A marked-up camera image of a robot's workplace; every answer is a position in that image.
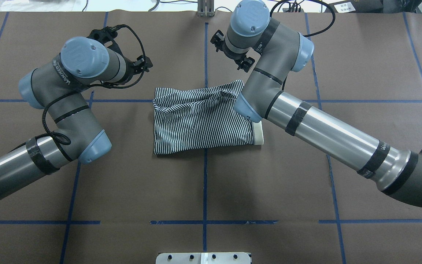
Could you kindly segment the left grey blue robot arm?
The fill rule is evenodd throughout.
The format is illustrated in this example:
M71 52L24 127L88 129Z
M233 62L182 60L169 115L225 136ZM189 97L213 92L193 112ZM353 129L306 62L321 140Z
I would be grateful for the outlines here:
M51 62L24 76L22 98L42 110L43 134L0 157L0 200L78 160L89 164L112 143L82 92L92 87L126 89L152 67L139 36L128 25L72 37Z

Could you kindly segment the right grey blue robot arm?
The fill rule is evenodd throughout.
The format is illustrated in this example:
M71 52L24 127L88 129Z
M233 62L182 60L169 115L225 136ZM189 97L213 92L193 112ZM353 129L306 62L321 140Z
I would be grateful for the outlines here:
M312 58L314 44L273 12L261 0L242 0L227 32L218 30L211 39L250 73L233 109L251 122L268 120L374 181L383 194L422 208L422 149L396 149L282 90L284 78Z

